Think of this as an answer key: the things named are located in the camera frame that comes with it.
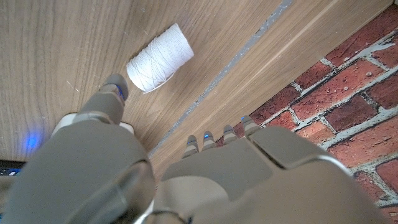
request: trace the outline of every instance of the spool of string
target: spool of string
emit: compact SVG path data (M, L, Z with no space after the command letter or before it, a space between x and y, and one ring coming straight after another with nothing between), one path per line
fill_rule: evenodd
M127 74L135 86L148 93L167 82L192 57L187 39L174 24L130 60Z

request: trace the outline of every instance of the blue light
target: blue light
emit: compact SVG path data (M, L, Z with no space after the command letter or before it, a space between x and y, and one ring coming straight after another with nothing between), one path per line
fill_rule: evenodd
M42 143L42 135L37 133L29 133L25 138L24 148L28 153L34 152Z
M39 141L39 140L37 139L36 136L29 136L29 138L27 139L27 142L26 142L27 147L28 147L28 148L36 147L38 141Z

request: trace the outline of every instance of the white thread spool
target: white thread spool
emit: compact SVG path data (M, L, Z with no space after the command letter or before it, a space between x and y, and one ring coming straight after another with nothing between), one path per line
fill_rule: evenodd
M187 39L179 26L173 24L130 60L127 74L135 86L148 93L166 83L192 57Z

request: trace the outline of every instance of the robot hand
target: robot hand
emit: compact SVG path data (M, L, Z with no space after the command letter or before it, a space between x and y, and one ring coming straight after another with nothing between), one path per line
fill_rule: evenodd
M190 136L163 175L144 223L387 223L334 157L283 128L243 117L224 146Z

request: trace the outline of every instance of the red brick wall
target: red brick wall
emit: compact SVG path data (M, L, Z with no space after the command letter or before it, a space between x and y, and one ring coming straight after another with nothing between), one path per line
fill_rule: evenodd
M250 114L318 144L398 223L398 6ZM234 127L239 137L243 127Z

